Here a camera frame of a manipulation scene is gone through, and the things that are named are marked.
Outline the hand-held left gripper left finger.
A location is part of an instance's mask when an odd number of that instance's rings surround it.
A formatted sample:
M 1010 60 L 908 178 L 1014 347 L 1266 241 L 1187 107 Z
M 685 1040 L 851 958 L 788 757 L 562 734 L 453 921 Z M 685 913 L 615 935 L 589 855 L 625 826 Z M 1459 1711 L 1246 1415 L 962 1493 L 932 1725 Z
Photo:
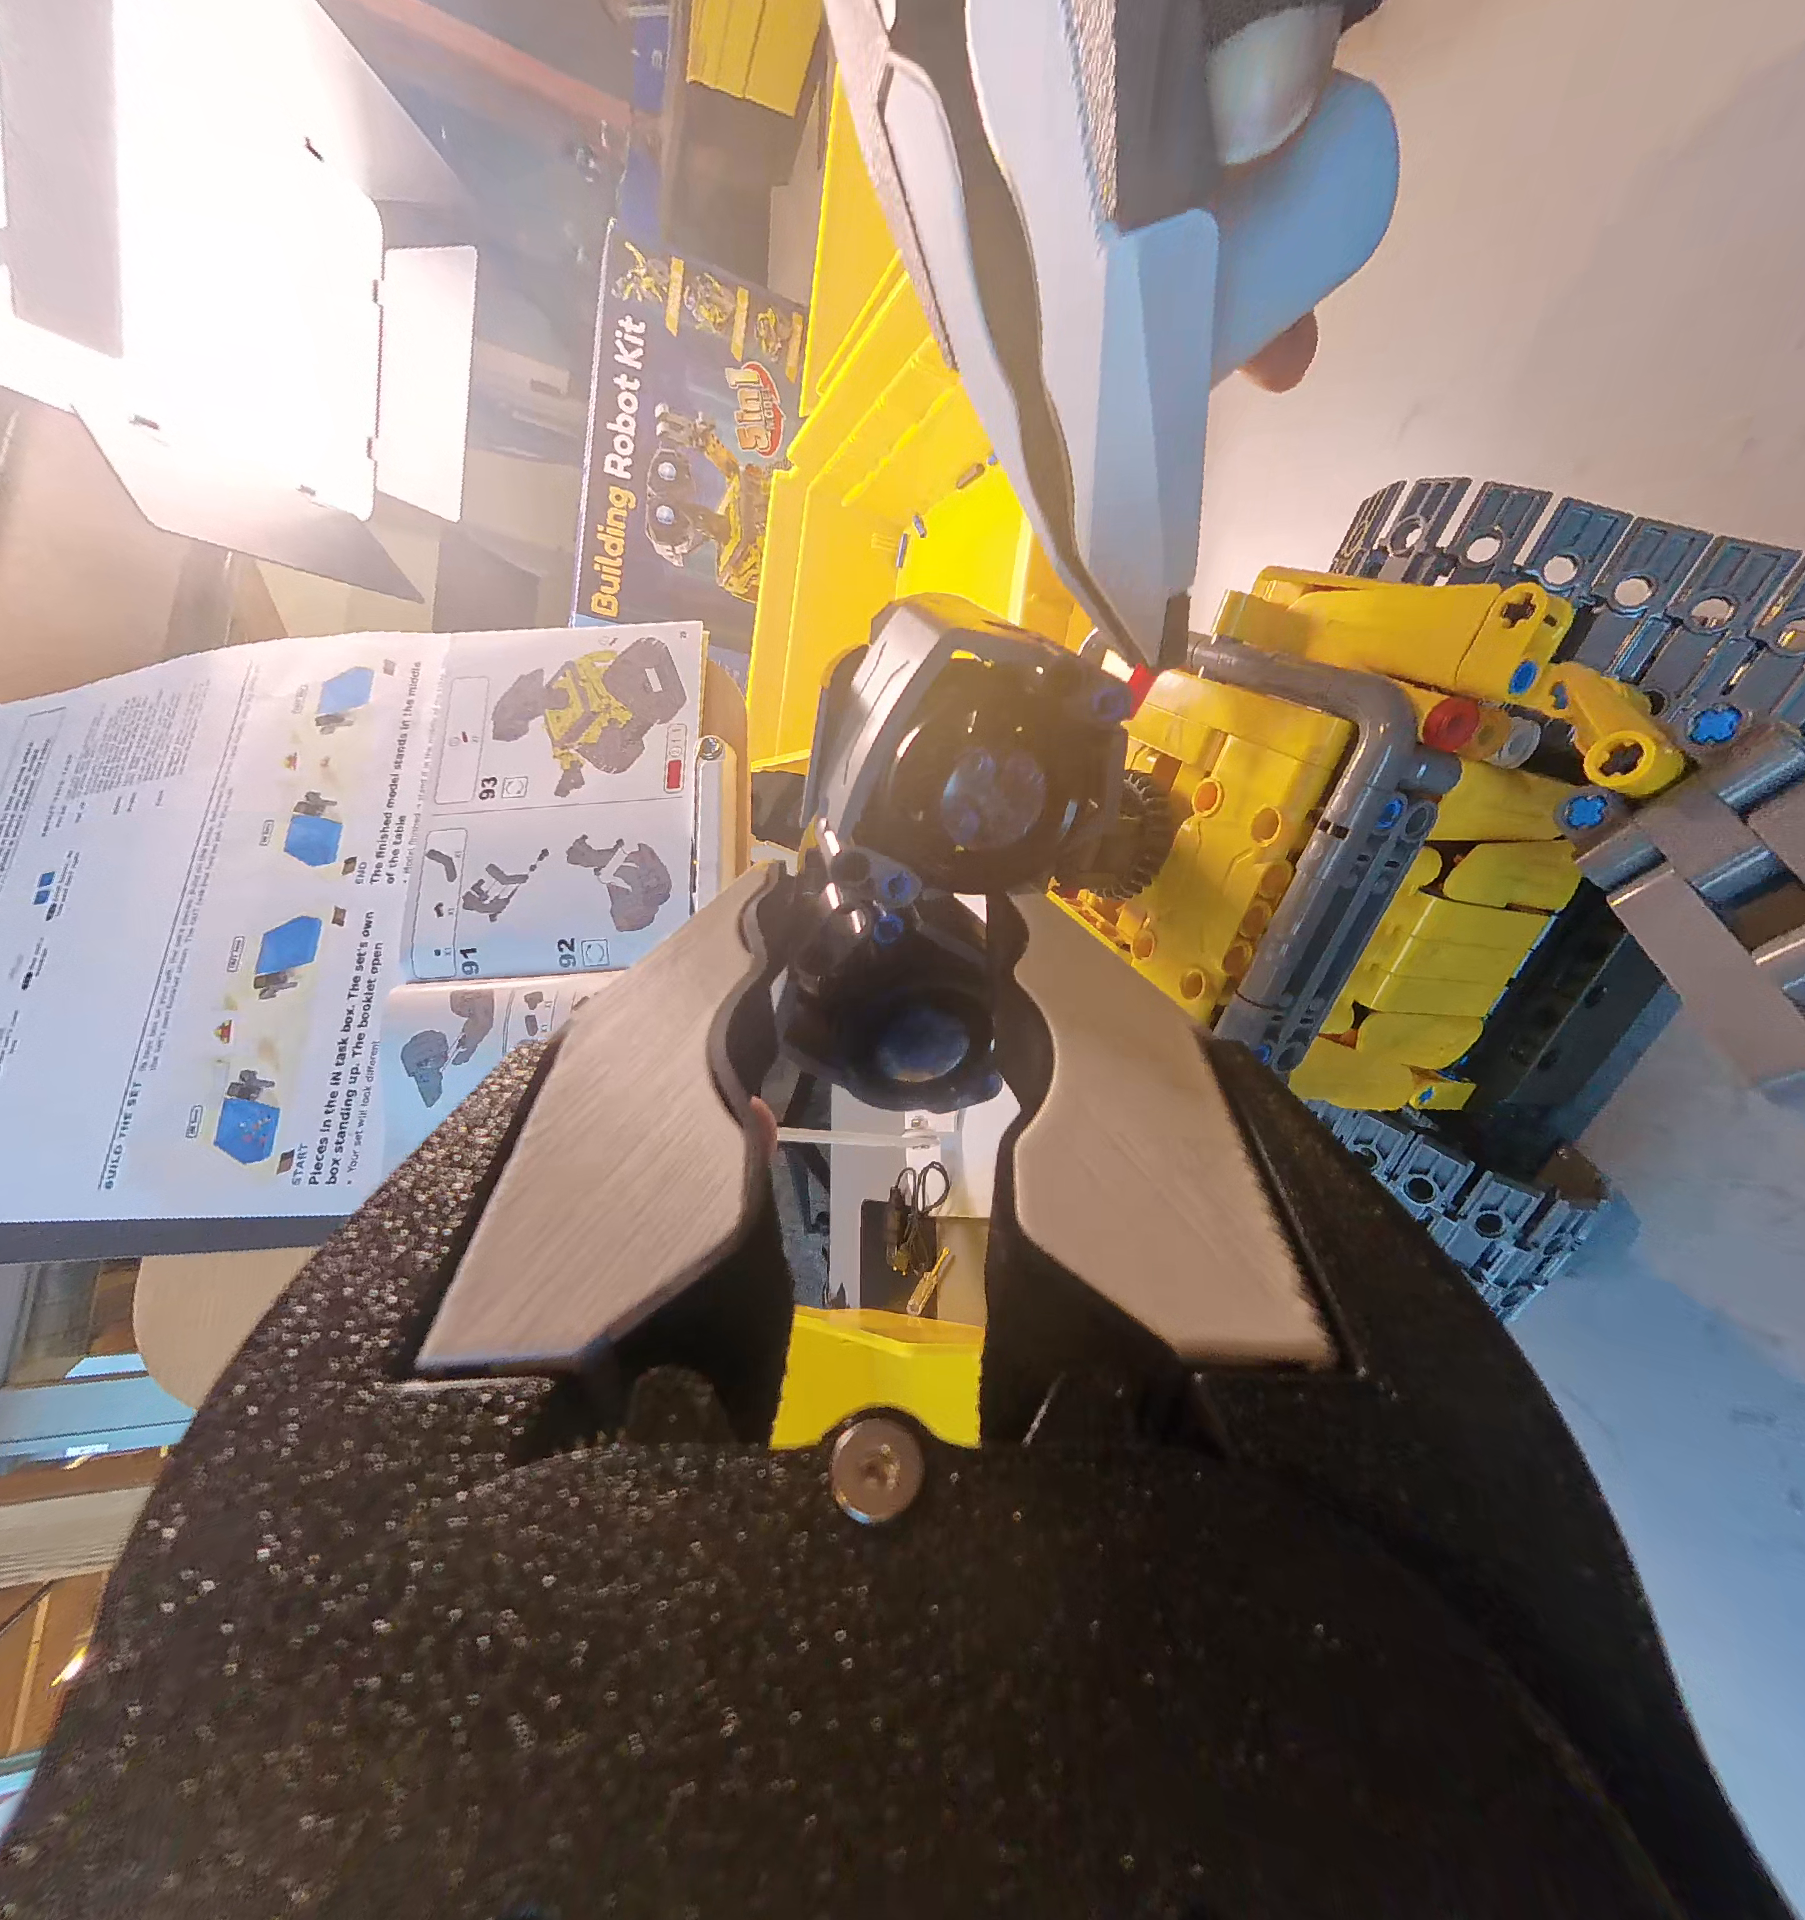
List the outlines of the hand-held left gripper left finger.
M 748 871 L 586 999 L 532 1083 L 416 1367 L 618 1358 L 779 1388 L 792 1282 L 752 1100 L 794 883 Z

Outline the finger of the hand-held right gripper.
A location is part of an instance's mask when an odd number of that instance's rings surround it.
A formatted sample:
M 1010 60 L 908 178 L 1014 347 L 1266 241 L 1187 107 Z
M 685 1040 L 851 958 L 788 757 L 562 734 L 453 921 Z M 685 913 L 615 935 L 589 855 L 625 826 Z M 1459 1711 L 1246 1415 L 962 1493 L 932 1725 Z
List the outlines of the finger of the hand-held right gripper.
M 1242 369 L 1370 260 L 1397 189 L 1395 113 L 1360 77 L 1331 77 L 1281 149 L 1224 175 L 1219 379 Z
M 1131 662 L 1182 656 L 1214 345 L 1214 201 L 1106 215 L 1063 2 L 832 2 L 846 107 L 945 359 Z

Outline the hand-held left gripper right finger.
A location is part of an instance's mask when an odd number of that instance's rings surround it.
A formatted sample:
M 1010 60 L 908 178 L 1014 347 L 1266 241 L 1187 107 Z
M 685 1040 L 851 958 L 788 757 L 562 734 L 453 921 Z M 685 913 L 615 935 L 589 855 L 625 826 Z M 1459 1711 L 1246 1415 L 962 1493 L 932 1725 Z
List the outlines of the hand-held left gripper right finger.
M 987 908 L 1017 1118 L 987 1258 L 987 1380 L 1334 1371 L 1210 1031 L 1047 894 Z

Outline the yellow tracked toy robot body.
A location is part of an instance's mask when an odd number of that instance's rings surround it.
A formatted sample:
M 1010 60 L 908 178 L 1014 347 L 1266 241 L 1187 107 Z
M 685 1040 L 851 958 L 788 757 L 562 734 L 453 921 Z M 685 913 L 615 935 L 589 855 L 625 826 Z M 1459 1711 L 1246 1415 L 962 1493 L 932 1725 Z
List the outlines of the yellow tracked toy robot body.
M 1805 1098 L 1805 550 L 1511 482 L 1372 493 L 1129 719 L 1150 882 L 1069 906 L 1512 1319 L 1673 990 Z

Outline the grey toy robot head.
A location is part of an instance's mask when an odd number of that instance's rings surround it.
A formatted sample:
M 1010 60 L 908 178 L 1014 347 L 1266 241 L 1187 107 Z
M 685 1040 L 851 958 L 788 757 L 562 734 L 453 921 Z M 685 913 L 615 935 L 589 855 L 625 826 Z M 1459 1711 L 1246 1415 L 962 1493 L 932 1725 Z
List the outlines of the grey toy robot head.
M 811 743 L 785 1053 L 870 1108 L 948 1112 L 1001 1085 L 987 928 L 964 898 L 1155 879 L 1170 806 L 1126 769 L 1128 678 L 950 592 L 884 607 Z

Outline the yellow plastic bin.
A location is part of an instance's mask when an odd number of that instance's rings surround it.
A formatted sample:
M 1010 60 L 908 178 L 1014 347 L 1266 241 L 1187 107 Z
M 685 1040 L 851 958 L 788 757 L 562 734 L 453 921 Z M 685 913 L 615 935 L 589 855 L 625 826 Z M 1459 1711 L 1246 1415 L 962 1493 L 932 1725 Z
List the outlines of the yellow plastic bin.
M 981 1442 L 987 1329 L 879 1308 L 792 1311 L 769 1446 L 810 1447 L 872 1410 L 899 1410 L 935 1436 Z
M 689 2 L 685 79 L 802 121 L 823 28 L 821 2 Z
M 803 423 L 774 477 L 749 667 L 755 773 L 806 773 L 838 662 L 900 596 L 952 592 L 1080 644 L 1063 589 L 922 312 L 831 98 Z

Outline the robot kit box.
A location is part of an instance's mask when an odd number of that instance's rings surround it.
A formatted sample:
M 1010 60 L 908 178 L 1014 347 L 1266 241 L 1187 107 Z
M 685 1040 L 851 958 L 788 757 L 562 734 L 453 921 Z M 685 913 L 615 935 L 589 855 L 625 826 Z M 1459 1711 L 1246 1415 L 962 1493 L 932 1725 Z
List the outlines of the robot kit box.
M 749 654 L 807 350 L 803 301 L 608 224 L 572 623 L 693 620 Z

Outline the building instruction booklet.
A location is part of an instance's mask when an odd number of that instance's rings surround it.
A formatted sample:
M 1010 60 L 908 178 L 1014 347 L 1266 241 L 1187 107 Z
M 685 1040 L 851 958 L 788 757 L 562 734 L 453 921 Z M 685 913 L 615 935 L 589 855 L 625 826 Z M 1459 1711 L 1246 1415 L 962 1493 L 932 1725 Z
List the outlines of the building instruction booklet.
M 708 630 L 275 638 L 0 705 L 0 1260 L 351 1212 L 701 901 Z

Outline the bright ceiling light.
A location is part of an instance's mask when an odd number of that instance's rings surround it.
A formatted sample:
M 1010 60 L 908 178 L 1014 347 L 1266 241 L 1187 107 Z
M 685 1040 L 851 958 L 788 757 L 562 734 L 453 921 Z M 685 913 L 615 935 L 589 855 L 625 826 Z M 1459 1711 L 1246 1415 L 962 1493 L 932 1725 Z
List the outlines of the bright ceiling light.
M 405 600 L 458 521 L 468 196 L 321 3 L 0 2 L 0 388 L 159 531 Z

